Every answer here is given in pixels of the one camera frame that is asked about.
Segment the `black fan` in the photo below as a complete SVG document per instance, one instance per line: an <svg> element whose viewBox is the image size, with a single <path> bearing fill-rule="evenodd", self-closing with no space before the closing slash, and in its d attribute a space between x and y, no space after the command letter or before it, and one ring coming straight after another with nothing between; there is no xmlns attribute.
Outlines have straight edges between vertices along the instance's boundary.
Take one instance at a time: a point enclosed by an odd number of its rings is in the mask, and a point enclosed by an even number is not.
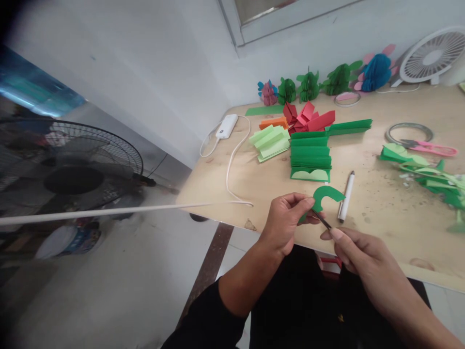
<svg viewBox="0 0 465 349"><path fill-rule="evenodd" d="M0 217L95 209L133 190L142 171L139 152L102 129L0 121Z"/></svg>

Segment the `black pants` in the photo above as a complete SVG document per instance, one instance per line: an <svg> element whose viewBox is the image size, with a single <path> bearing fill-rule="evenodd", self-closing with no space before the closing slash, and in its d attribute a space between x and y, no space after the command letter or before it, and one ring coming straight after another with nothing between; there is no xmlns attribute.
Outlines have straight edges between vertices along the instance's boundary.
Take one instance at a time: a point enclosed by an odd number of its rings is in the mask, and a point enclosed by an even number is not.
<svg viewBox="0 0 465 349"><path fill-rule="evenodd" d="M423 283L410 280L429 305ZM250 348L405 348L358 276L327 281L315 251L294 246L252 310Z"/></svg>

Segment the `tweezers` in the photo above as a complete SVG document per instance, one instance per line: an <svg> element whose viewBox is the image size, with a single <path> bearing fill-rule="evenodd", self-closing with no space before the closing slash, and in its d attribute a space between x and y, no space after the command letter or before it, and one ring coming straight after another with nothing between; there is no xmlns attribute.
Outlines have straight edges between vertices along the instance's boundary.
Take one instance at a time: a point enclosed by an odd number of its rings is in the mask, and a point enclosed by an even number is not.
<svg viewBox="0 0 465 349"><path fill-rule="evenodd" d="M312 210L312 212L315 214L316 217L323 223L323 225L326 227L326 229L331 230L331 225L323 217L321 217L316 211Z"/></svg>

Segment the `white fan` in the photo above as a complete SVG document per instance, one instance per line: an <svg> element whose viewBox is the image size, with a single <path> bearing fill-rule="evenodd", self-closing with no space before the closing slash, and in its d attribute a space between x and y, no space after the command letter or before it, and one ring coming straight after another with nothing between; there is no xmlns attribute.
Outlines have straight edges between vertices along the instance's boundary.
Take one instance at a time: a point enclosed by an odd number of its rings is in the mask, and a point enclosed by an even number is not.
<svg viewBox="0 0 465 349"><path fill-rule="evenodd" d="M444 28L428 35L397 60L400 69L391 87L399 86L402 81L431 80L431 85L437 85L439 75L449 70L464 50L465 27Z"/></svg>

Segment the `pink scissors handle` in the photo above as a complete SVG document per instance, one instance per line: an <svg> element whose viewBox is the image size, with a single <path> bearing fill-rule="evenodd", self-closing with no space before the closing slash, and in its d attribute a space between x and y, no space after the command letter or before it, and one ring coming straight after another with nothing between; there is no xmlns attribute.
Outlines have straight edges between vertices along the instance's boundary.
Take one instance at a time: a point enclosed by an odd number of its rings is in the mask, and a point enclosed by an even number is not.
<svg viewBox="0 0 465 349"><path fill-rule="evenodd" d="M421 151L425 153L432 153L432 154L446 156L446 157L455 156L459 153L459 151L455 148L444 147L441 145L431 144L428 142L419 142L419 141L416 141L416 142L418 143L418 146L410 148L411 150Z"/></svg>

